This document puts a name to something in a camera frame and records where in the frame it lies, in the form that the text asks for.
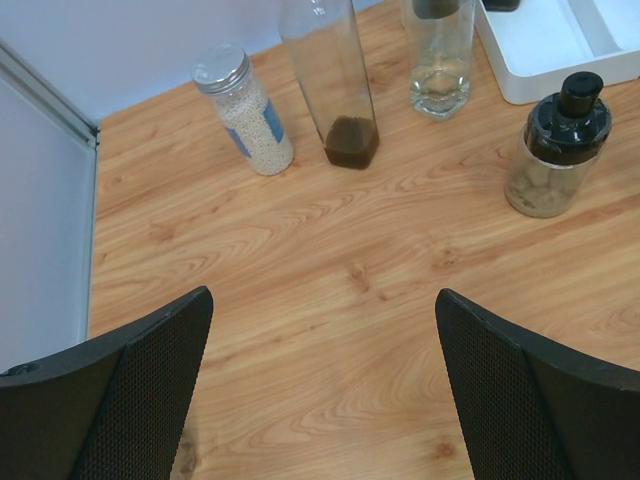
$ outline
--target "tall glass bottle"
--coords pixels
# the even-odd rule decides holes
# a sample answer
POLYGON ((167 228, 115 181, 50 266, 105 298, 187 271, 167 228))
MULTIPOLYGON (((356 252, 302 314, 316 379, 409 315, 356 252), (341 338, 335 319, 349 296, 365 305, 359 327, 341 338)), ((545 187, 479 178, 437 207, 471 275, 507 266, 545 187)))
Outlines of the tall glass bottle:
POLYGON ((380 138, 351 0, 284 0, 280 36, 327 158, 367 168, 380 138))
POLYGON ((447 120, 467 103, 475 0, 403 0, 414 108, 447 120))

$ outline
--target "metal strip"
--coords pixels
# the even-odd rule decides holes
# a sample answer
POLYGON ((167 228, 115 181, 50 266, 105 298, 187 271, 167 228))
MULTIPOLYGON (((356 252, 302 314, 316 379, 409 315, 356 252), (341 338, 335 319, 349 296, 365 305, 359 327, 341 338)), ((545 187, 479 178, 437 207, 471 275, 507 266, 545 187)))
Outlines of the metal strip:
POLYGON ((2 40, 0 77, 81 144, 96 148, 98 126, 72 107, 2 40))

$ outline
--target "clear liquid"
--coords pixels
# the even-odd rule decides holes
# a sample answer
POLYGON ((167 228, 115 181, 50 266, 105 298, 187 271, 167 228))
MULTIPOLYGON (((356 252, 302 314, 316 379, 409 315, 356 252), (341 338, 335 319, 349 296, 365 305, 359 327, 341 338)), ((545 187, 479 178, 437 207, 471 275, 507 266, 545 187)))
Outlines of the clear liquid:
POLYGON ((469 99, 469 62, 436 57, 411 72, 413 107, 436 120, 447 120, 469 99))

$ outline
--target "blue label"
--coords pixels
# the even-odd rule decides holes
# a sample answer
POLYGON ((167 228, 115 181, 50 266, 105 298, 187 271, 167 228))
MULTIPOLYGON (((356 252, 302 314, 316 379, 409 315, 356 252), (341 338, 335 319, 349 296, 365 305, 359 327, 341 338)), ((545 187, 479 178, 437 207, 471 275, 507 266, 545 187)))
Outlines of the blue label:
POLYGON ((231 136, 234 143, 236 144, 236 147, 238 147, 238 149, 242 152, 242 154, 247 158, 251 158, 251 154, 249 153, 249 150, 247 150, 247 147, 245 146, 245 144, 242 143, 242 140, 240 139, 240 135, 238 135, 238 132, 236 132, 233 128, 227 128, 227 132, 229 132, 229 135, 231 136))
POLYGON ((280 118, 276 113, 276 109, 273 108, 271 100, 269 100, 267 108, 264 109, 264 119, 267 121, 276 142, 280 143, 284 138, 284 127, 282 126, 282 123, 280 123, 280 118))

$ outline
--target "wooden table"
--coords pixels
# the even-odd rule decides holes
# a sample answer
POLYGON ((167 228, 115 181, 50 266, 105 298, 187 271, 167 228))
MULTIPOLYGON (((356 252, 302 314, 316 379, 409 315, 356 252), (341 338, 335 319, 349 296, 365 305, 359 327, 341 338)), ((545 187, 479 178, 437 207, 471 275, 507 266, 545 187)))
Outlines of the wooden table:
POLYGON ((607 154, 571 211, 502 186, 531 106, 482 46, 472 99, 438 124, 408 102, 395 2, 359 17, 382 145, 333 167, 282 47, 255 58, 296 146, 255 175, 191 85, 104 122, 92 333, 205 284, 195 479, 470 479, 433 305, 451 287, 525 327, 640 369, 640 84, 607 88, 607 154))

